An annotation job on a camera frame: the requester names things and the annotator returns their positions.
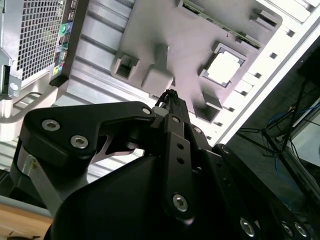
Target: wooden table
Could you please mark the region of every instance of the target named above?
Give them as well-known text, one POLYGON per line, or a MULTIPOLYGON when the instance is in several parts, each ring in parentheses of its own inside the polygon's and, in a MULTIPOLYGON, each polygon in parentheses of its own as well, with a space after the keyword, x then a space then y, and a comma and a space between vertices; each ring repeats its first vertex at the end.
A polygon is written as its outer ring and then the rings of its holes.
POLYGON ((52 223, 50 217, 0 203, 0 237, 40 236, 43 239, 52 223))

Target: black cable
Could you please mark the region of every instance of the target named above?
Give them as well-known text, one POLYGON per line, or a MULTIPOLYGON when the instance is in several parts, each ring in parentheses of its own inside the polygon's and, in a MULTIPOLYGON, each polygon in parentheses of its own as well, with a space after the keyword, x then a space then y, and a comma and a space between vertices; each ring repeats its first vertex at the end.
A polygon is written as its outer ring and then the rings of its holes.
POLYGON ((297 158, 299 159, 299 161, 301 162, 301 159, 300 159, 300 157, 299 157, 298 151, 297 151, 297 149, 296 149, 296 146, 295 146, 294 143, 292 142, 292 138, 291 138, 291 137, 290 137, 290 140, 289 140, 289 141, 290 141, 292 150, 294 150, 296 157, 297 157, 297 158))
POLYGON ((313 94, 313 95, 311 95, 311 93, 314 91, 314 90, 317 90, 319 87, 318 86, 316 86, 315 88, 313 88, 312 90, 310 90, 309 92, 305 92, 305 91, 303 91, 303 93, 305 94, 304 95, 304 97, 305 96, 317 96, 318 95, 318 93, 316 93, 316 94, 313 94))
POLYGON ((177 91, 173 89, 167 89, 162 95, 159 97, 158 101, 155 103, 156 107, 159 107, 161 103, 165 103, 167 100, 167 97, 170 96, 172 97, 174 103, 176 105, 180 105, 179 97, 177 91))
POLYGON ((307 120, 307 119, 303 119, 303 120, 308 122, 308 123, 311 123, 311 124, 314 124, 314 125, 318 125, 320 127, 320 124, 318 124, 318 123, 315 123, 315 122, 307 120))
POLYGON ((283 131, 280 129, 280 127, 278 125, 276 125, 276 128, 279 130, 280 134, 283 133, 283 131))
MULTIPOLYGON (((263 146, 265 146, 267 149, 270 149, 270 146, 268 144, 268 142, 265 142, 265 137, 264 135, 261 133, 261 137, 262 137, 262 142, 263 142, 263 146)), ((266 158, 270 158, 270 157, 273 157, 272 154, 269 154, 268 151, 265 150, 265 153, 262 154, 264 157, 266 158)))

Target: metal mesh grille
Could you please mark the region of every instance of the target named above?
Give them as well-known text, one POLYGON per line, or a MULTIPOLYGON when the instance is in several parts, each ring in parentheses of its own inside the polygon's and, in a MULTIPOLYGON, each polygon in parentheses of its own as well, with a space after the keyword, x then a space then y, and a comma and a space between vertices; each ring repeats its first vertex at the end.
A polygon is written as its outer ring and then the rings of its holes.
POLYGON ((50 66, 66 0, 24 0, 17 70, 22 80, 50 66))

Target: black metal bracket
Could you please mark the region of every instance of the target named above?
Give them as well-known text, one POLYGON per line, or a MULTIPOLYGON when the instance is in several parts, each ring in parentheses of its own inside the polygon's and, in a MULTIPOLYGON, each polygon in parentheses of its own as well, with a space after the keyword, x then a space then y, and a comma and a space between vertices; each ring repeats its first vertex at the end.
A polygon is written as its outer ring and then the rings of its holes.
POLYGON ((278 146, 278 144, 274 142, 270 135, 267 133, 267 129, 268 127, 264 129, 244 128, 240 129, 240 131, 236 134, 244 140, 271 153, 275 158, 278 158, 283 163, 283 165, 285 166, 289 174, 292 176, 293 180, 295 181, 301 192, 304 194, 309 208, 312 208, 312 212, 310 212, 309 223, 312 226, 313 230, 320 236, 320 225, 318 224, 320 216, 320 187, 314 180, 314 178, 308 173, 308 171, 302 165, 300 159, 297 156, 288 153, 287 148, 285 146, 278 146), (266 139, 268 146, 270 146, 271 149, 241 134, 241 132, 262 134, 262 137, 266 139))
POLYGON ((26 115, 14 174, 32 181, 54 215, 46 240, 92 239, 92 234, 95 239, 155 234, 310 239, 304 225, 230 149, 211 149, 203 131, 185 118, 186 103, 177 94, 161 101, 163 115, 141 102, 26 115), (143 157, 86 184, 91 161, 136 148, 145 150, 143 157))

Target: blue cable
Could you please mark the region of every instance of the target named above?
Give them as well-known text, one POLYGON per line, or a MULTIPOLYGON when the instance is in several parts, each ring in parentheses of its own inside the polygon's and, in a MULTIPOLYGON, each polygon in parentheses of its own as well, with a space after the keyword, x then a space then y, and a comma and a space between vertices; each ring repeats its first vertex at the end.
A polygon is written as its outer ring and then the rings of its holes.
MULTIPOLYGON (((316 109, 316 108, 319 108, 320 107, 320 103, 318 103, 317 105, 313 106, 313 107, 310 107, 310 108, 307 108, 307 109, 303 109, 301 111, 299 111, 298 113, 305 113, 309 110, 313 110, 313 109, 316 109)), ((274 121, 276 121, 277 119, 281 118, 282 116, 286 115, 287 112, 282 112, 282 113, 278 113, 276 115, 274 115, 272 118, 270 118, 269 122, 267 125, 273 123, 274 121)))
POLYGON ((298 192, 301 192, 300 189, 297 187, 297 185, 295 184, 295 182, 293 182, 291 179, 289 179, 288 177, 283 176, 280 172, 279 172, 279 166, 278 166, 278 158, 276 157, 274 159, 274 168, 276 173, 279 175, 279 177, 284 180, 288 185, 290 185, 293 189, 295 189, 298 192))

